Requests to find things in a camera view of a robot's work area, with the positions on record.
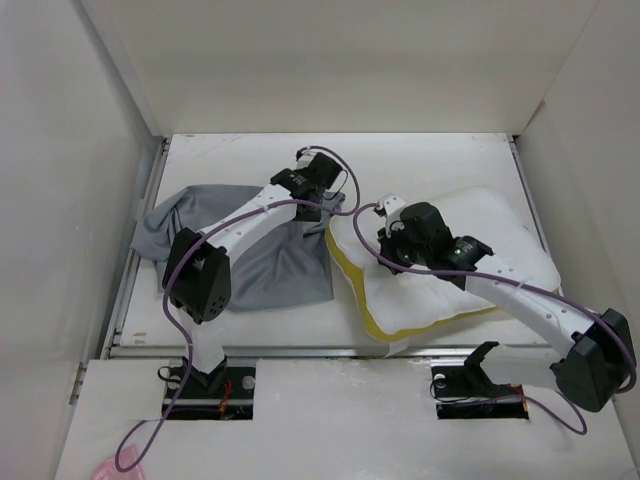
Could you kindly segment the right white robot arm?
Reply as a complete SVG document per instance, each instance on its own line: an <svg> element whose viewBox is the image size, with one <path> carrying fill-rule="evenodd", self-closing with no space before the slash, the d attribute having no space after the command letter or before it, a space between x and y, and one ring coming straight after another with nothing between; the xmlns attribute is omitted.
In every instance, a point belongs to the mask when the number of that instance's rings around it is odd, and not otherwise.
<svg viewBox="0 0 640 480"><path fill-rule="evenodd" d="M524 349L486 341L462 364L438 367L448 396L495 398L513 384L555 390L577 407L600 411L637 382L628 321L609 308L589 310L536 286L487 244L455 236L428 202L388 196L374 208L385 225L377 233L379 260L392 273L435 277L503 310L547 343Z"/></svg>

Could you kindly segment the grey pillowcase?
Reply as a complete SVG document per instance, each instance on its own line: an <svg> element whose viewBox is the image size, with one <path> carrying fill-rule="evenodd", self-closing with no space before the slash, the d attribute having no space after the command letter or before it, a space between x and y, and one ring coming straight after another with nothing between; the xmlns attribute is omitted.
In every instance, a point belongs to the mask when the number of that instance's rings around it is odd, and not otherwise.
<svg viewBox="0 0 640 480"><path fill-rule="evenodd" d="M235 212L260 192L258 186L190 185L157 205L138 222L131 248L154 263L161 282L171 243L183 228L199 231ZM283 224L249 248L231 267L234 313L283 309L333 298L331 258L325 241L330 214L345 195L330 193L328 209L312 222Z"/></svg>

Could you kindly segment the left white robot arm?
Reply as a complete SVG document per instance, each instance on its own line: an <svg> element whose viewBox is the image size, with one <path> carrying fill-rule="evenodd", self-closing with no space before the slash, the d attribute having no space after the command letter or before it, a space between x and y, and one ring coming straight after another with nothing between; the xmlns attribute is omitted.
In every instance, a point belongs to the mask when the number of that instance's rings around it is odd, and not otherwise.
<svg viewBox="0 0 640 480"><path fill-rule="evenodd" d="M198 394L213 396L223 387L224 350L199 335L231 300L233 265L274 229L319 220L324 194L345 169L319 149L302 150L294 168L276 173L237 210L199 231L176 234L162 280L162 309L185 340L183 381Z"/></svg>

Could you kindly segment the white pillow yellow edge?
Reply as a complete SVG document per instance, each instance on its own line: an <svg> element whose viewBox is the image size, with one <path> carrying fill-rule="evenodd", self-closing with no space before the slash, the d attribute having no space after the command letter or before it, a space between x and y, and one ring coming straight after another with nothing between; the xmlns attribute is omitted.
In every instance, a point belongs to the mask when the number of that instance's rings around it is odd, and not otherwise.
<svg viewBox="0 0 640 480"><path fill-rule="evenodd" d="M489 245L510 267L548 290L561 285L551 257L507 198L495 190L472 187L433 199L456 236L471 235ZM327 231L331 256L349 282L367 333L383 343L414 346L471 346L494 340L539 344L531 329L489 302L432 276L393 275L378 264L357 236L376 245L383 219L371 212L357 222L335 217Z"/></svg>

